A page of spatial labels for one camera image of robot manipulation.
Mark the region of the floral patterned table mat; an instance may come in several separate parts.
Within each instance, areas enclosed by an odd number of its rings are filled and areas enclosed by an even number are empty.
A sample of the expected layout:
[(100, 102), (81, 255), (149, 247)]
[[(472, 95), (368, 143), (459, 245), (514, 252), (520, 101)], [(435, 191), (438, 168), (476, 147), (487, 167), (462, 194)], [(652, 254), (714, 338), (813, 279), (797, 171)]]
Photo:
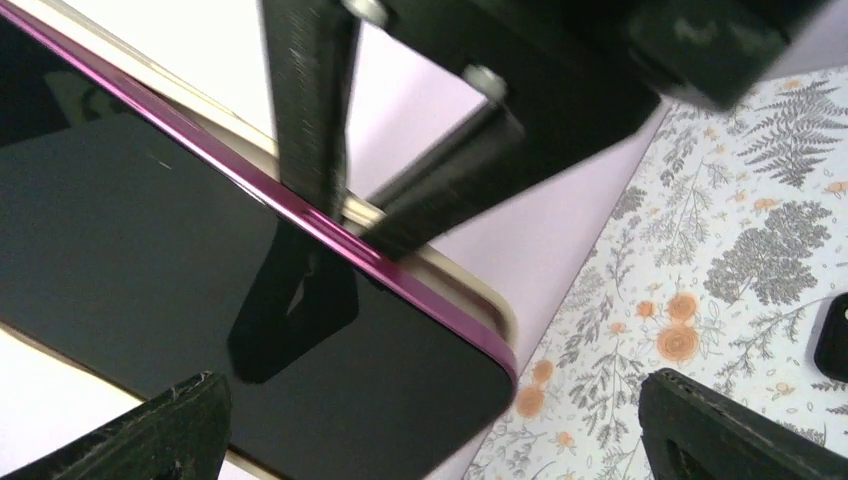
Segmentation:
[(647, 479), (637, 415), (673, 368), (839, 454), (812, 353), (847, 289), (847, 71), (669, 108), (469, 479)]

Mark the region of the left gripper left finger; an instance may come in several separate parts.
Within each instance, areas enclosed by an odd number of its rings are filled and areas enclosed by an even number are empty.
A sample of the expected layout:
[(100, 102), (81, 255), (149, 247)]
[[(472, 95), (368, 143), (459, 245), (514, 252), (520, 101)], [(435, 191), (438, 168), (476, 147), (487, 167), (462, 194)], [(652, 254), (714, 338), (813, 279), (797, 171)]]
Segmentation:
[(224, 375), (201, 372), (3, 477), (216, 479), (231, 438)]

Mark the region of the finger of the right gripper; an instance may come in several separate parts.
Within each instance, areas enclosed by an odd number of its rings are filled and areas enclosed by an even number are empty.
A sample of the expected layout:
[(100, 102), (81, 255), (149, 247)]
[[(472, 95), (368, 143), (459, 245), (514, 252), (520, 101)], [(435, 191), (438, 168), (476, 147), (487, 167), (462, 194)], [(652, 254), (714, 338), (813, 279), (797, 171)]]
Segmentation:
[(263, 0), (279, 178), (339, 219), (359, 21), (338, 1)]

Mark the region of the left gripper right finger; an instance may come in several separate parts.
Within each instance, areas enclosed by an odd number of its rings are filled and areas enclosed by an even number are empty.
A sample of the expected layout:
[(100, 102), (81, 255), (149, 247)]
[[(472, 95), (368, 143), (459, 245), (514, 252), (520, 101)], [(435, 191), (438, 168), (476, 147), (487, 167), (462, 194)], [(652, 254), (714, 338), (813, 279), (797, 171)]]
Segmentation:
[(655, 479), (845, 479), (847, 459), (669, 368), (642, 382)]

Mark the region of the phone with pink case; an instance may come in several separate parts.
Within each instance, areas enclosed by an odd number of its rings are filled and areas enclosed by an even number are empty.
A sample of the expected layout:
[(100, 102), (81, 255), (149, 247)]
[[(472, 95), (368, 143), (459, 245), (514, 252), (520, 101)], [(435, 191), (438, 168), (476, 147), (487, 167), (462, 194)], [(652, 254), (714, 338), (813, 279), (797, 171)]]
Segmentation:
[(422, 479), (517, 389), (500, 332), (9, 1), (1, 319), (139, 396), (224, 375), (284, 479)]

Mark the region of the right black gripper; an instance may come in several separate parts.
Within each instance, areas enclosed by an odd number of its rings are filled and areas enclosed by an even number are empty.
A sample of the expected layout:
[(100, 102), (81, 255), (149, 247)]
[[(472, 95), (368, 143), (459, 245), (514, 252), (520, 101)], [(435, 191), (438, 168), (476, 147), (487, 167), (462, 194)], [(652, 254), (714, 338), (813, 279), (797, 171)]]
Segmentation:
[(730, 108), (821, 1), (389, 1), (384, 30), (485, 97), (367, 201), (403, 258), (618, 143), (668, 95)]

